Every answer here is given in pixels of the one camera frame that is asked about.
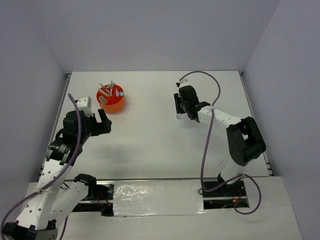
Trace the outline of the small glue bottle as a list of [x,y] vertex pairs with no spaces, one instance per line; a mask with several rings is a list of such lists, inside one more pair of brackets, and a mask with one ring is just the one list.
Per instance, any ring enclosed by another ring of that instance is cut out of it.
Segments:
[[178,120],[182,120],[182,119],[184,118],[184,115],[178,113],[178,114],[176,115],[176,118],[177,118]]

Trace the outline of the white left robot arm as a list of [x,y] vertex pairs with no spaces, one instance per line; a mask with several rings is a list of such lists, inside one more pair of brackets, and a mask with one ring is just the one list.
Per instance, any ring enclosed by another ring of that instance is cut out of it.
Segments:
[[55,240],[58,228],[76,205],[84,198],[97,196],[97,179],[80,173],[72,185],[58,198],[66,176],[83,151],[89,137],[111,132],[111,120],[103,109],[98,110],[101,122],[95,114],[86,115],[84,110],[73,110],[63,119],[63,128],[55,135],[48,147],[42,174],[34,192],[15,206],[25,203],[25,208],[15,221],[1,222],[1,238],[8,240]]

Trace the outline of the purple pink highlighter marker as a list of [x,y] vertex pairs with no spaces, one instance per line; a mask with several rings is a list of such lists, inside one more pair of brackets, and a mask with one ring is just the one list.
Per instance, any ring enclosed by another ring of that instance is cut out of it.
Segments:
[[119,90],[118,90],[117,88],[115,88],[115,96],[116,96],[116,97],[119,97],[119,96],[120,96],[120,92],[119,92]]

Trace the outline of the pink eraser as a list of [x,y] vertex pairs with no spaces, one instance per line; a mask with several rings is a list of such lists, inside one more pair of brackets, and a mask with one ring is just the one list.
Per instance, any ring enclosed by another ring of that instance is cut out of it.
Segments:
[[107,100],[103,97],[103,96],[99,96],[99,101],[103,104],[106,105],[107,104]]

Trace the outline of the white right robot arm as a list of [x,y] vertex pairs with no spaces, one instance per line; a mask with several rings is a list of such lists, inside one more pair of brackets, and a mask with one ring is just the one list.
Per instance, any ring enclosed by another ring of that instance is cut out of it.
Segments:
[[[218,190],[223,196],[230,195],[235,190],[235,183],[245,176],[245,167],[248,163],[266,151],[265,141],[255,119],[251,116],[236,117],[216,109],[213,104],[206,101],[200,102],[196,90],[190,85],[179,88],[173,97],[178,115],[187,115],[190,120],[209,125],[200,167],[202,192],[210,193]],[[207,188],[204,171],[212,129],[226,134],[228,162],[217,176],[217,186]]]

